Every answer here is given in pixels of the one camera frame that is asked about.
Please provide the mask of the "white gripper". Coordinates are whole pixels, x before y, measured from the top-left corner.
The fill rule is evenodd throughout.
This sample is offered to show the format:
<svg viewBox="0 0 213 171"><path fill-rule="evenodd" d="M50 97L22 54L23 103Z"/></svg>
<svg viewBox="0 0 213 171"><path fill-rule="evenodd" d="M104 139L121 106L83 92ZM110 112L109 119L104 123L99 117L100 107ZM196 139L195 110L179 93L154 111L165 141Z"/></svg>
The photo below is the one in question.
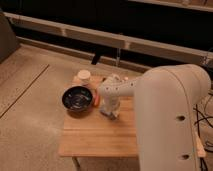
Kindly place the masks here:
<svg viewBox="0 0 213 171"><path fill-rule="evenodd" d="M100 112L112 112L118 115L118 109L120 107L120 100L117 97L104 98L101 102Z"/></svg>

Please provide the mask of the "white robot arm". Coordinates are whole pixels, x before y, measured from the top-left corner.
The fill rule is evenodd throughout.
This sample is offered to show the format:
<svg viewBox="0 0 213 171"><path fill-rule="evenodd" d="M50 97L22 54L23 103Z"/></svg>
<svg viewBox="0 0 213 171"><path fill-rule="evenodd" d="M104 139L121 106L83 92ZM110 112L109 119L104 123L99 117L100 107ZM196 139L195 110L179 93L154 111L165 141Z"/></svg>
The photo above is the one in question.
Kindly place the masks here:
<svg viewBox="0 0 213 171"><path fill-rule="evenodd" d="M193 106L210 89L208 73L194 64L156 67L98 87L105 99L134 98L140 171L199 171Z"/></svg>

